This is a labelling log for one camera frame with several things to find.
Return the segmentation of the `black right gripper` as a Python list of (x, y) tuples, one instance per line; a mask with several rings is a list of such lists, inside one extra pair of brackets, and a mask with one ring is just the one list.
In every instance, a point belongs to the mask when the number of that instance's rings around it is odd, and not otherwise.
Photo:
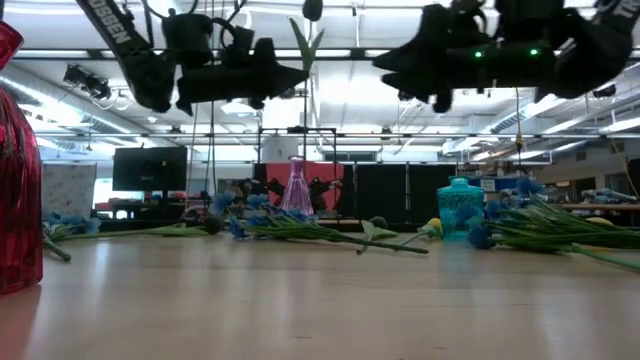
[[(551, 27), (557, 17), (557, 3), (496, 1), (497, 27), (492, 34), (486, 32), (483, 5), (482, 1), (453, 1), (450, 9), (440, 4), (424, 6), (415, 36), (375, 57), (373, 66), (393, 72), (409, 71), (439, 58), (446, 50), (446, 60), (454, 66), (449, 80), (454, 88), (541, 85), (550, 77), (556, 60)], [(402, 73), (385, 74), (381, 81), (395, 88), (400, 100), (415, 98), (427, 103), (434, 96), (435, 113), (451, 109), (453, 89), (448, 85)]]

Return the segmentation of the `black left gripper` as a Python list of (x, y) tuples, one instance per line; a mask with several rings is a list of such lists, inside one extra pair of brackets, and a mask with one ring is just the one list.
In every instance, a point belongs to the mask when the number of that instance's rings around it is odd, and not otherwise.
[[(209, 44), (214, 26), (231, 31), (233, 42), (216, 62)], [(267, 98), (293, 99), (307, 94), (306, 70), (278, 65), (273, 40), (253, 39), (254, 32), (220, 19), (176, 19), (174, 50), (182, 76), (177, 80), (176, 107), (193, 113), (192, 105), (247, 98), (255, 109)]]

